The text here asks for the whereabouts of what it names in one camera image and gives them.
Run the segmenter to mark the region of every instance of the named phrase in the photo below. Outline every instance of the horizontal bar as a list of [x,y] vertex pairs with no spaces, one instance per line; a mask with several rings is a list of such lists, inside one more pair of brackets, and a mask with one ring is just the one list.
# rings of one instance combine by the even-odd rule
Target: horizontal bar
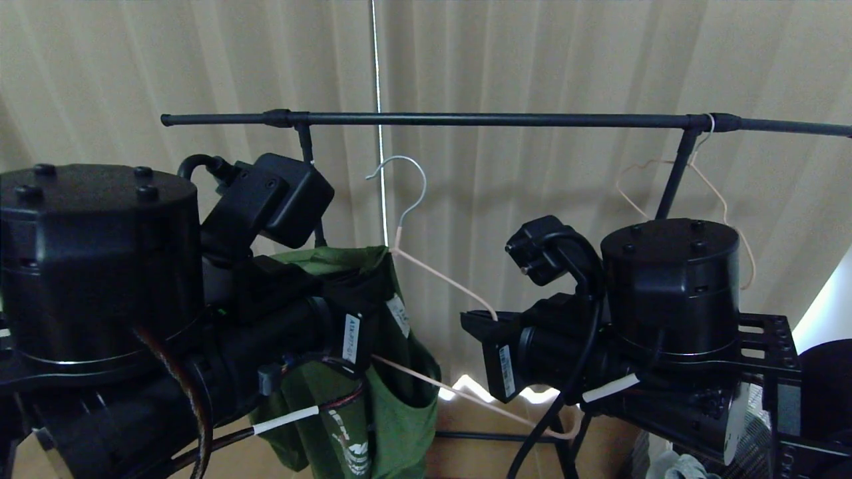
[[[852,137],[852,125],[740,118],[713,113],[716,132],[750,130]],[[563,114],[563,113],[311,113],[278,109],[264,113],[169,115],[165,126],[178,124],[266,124],[292,128],[296,124],[363,124],[421,126],[533,126],[585,128],[698,129],[710,131],[707,114]]]
[[[496,434],[492,432],[461,432],[454,430],[437,430],[435,431],[435,437],[440,437],[444,439],[478,439],[481,441],[508,441],[508,442],[524,442],[527,439],[526,436],[518,435],[518,434]],[[560,442],[566,442],[564,439],[557,439],[555,437],[543,436],[538,439],[538,442],[545,444],[556,444]]]

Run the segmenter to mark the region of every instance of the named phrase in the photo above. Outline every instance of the pink hanger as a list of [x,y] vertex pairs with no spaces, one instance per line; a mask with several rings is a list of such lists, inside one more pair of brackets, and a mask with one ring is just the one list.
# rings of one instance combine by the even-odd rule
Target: pink hanger
[[[402,238],[402,223],[405,221],[406,215],[409,212],[411,212],[414,208],[418,207],[423,202],[423,198],[426,197],[426,187],[428,185],[428,181],[426,179],[426,173],[425,173],[425,171],[423,171],[423,167],[421,167],[420,164],[417,161],[415,161],[414,159],[411,159],[407,156],[402,156],[402,155],[395,155],[395,156],[392,156],[388,159],[385,159],[381,164],[379,164],[379,166],[376,168],[376,170],[373,171],[372,175],[369,175],[366,179],[370,180],[372,178],[375,178],[376,175],[378,175],[378,172],[382,168],[384,168],[384,166],[386,164],[388,164],[391,161],[394,161],[395,159],[404,159],[404,160],[410,161],[412,164],[417,166],[417,169],[420,171],[420,176],[423,178],[423,190],[420,192],[420,198],[417,199],[417,201],[414,203],[414,205],[409,206],[408,209],[406,209],[405,211],[402,212],[402,215],[400,216],[400,224],[396,228],[396,238],[394,239],[394,245],[390,248],[390,253],[392,255],[394,255],[394,257],[404,257],[406,260],[416,264],[420,268],[425,269],[426,271],[430,272],[432,275],[441,278],[442,280],[444,280],[445,282],[449,283],[452,286],[455,286],[461,292],[472,297],[478,303],[482,304],[482,306],[484,306],[485,309],[487,309],[488,312],[491,314],[491,317],[492,317],[493,320],[495,320],[495,321],[498,320],[497,319],[497,311],[495,311],[494,308],[491,306],[491,304],[488,304],[488,302],[486,302],[486,300],[482,299],[481,297],[479,297],[478,295],[473,293],[468,288],[458,284],[456,281],[451,280],[450,278],[448,278],[443,273],[435,270],[434,268],[431,268],[429,265],[421,262],[420,260],[416,259],[412,255],[410,255],[410,254],[408,254],[405,251],[400,249],[400,239]],[[535,425],[536,425],[534,422],[532,422],[528,419],[522,418],[520,416],[516,416],[512,413],[509,413],[508,411],[504,411],[503,409],[500,409],[499,407],[496,407],[492,404],[488,404],[487,402],[485,402],[485,401],[483,401],[483,400],[481,400],[481,399],[479,399],[475,396],[468,395],[468,394],[466,394],[466,393],[464,393],[463,391],[460,391],[460,390],[456,390],[451,386],[448,386],[446,384],[435,381],[432,378],[424,376],[424,375],[420,374],[419,372],[413,371],[413,370],[411,370],[407,367],[404,367],[402,365],[396,364],[395,362],[388,361],[388,360],[386,360],[386,359],[384,359],[380,356],[377,356],[377,355],[373,355],[373,358],[378,360],[378,361],[381,361],[381,362],[383,362],[383,363],[385,363],[385,364],[387,364],[387,365],[389,365],[389,366],[391,366],[395,369],[398,369],[398,370],[400,370],[400,371],[402,371],[406,374],[409,374],[409,375],[413,376],[414,378],[420,379],[422,381],[425,381],[425,382],[430,383],[432,385],[438,386],[438,387],[443,388],[445,390],[450,390],[450,391],[460,395],[461,397],[463,397],[463,398],[465,398],[469,401],[475,402],[476,404],[478,404],[482,407],[485,407],[487,409],[490,409],[490,410],[494,411],[495,413],[502,414],[507,418],[514,419],[515,421],[517,421],[519,423],[526,424],[526,425],[530,426],[531,428],[535,427]],[[579,431],[579,424],[580,424],[579,419],[580,419],[580,416],[582,414],[579,411],[579,409],[576,408],[576,407],[573,410],[574,410],[574,421],[573,421],[574,426],[573,426],[572,430],[570,430],[566,433],[558,433],[558,432],[554,432],[553,430],[547,429],[547,430],[545,430],[544,433],[549,435],[549,436],[557,437],[559,439],[565,439],[565,440],[573,439],[577,435],[577,432]]]

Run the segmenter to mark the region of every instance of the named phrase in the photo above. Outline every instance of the white label sticker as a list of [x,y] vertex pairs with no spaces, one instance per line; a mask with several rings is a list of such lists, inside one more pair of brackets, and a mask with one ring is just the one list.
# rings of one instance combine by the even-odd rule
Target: white label sticker
[[396,324],[400,326],[402,335],[408,339],[412,327],[408,326],[408,313],[406,313],[406,306],[402,303],[400,295],[394,294],[394,297],[388,300],[388,310],[396,320]]
[[509,352],[509,345],[506,344],[499,350],[500,354],[500,369],[503,370],[503,390],[506,397],[515,393],[515,373],[512,372],[512,356]]
[[361,320],[352,316],[346,315],[346,325],[343,330],[343,353],[341,356],[344,360],[355,363],[358,357],[358,329],[361,327]]

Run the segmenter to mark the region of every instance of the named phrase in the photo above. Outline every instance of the hanger hook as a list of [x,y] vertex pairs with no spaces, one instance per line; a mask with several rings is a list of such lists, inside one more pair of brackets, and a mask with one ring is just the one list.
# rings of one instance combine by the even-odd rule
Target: hanger hook
[[398,155],[394,155],[394,156],[392,156],[388,159],[385,159],[382,163],[379,164],[379,166],[376,168],[376,170],[373,171],[372,175],[369,175],[366,179],[371,180],[371,179],[375,178],[376,175],[378,175],[378,172],[381,171],[382,168],[384,168],[384,166],[386,164],[390,163],[391,161],[394,161],[395,159],[406,159],[406,160],[412,162],[414,164],[414,166],[417,166],[417,169],[420,170],[420,176],[423,178],[423,190],[420,192],[420,198],[418,198],[417,201],[414,202],[414,205],[409,206],[407,210],[403,211],[402,215],[400,216],[400,224],[397,225],[397,228],[402,228],[402,222],[404,222],[406,220],[406,215],[408,214],[408,212],[417,208],[418,206],[420,206],[420,204],[423,203],[423,198],[426,197],[426,187],[428,185],[428,182],[426,180],[426,172],[423,171],[423,167],[420,166],[420,164],[417,161],[415,161],[414,159],[411,159],[407,156],[403,156],[403,155],[398,154]]

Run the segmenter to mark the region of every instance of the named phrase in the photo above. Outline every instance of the curtain fold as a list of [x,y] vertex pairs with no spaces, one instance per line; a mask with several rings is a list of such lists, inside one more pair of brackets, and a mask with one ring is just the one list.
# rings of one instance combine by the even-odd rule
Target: curtain fold
[[[147,164],[174,172],[193,153],[301,159],[293,130],[177,126],[162,113],[273,108],[374,111],[370,4],[269,2],[0,3],[0,170],[35,163]],[[312,129],[335,188],[330,244],[381,242],[374,127]],[[202,218],[215,183],[199,185]],[[256,252],[282,249],[265,239]]]
[[[852,5],[792,2],[378,3],[387,111],[704,113],[848,123]],[[572,291],[520,275],[503,251],[522,223],[546,214],[593,244],[642,221],[614,188],[635,162],[674,159],[680,130],[386,127],[385,154],[429,175],[403,247],[470,285],[497,309],[523,310]],[[743,311],[796,324],[852,242],[852,146],[842,138],[772,133],[713,136],[699,164],[728,200],[755,251]],[[389,176],[389,218],[419,193],[416,171]],[[653,216],[669,165],[632,170],[623,188]],[[722,207],[687,171],[671,211],[721,221]],[[749,263],[740,252],[740,275]],[[421,337],[450,378],[483,383],[480,345],[458,325],[479,308],[400,265]]]

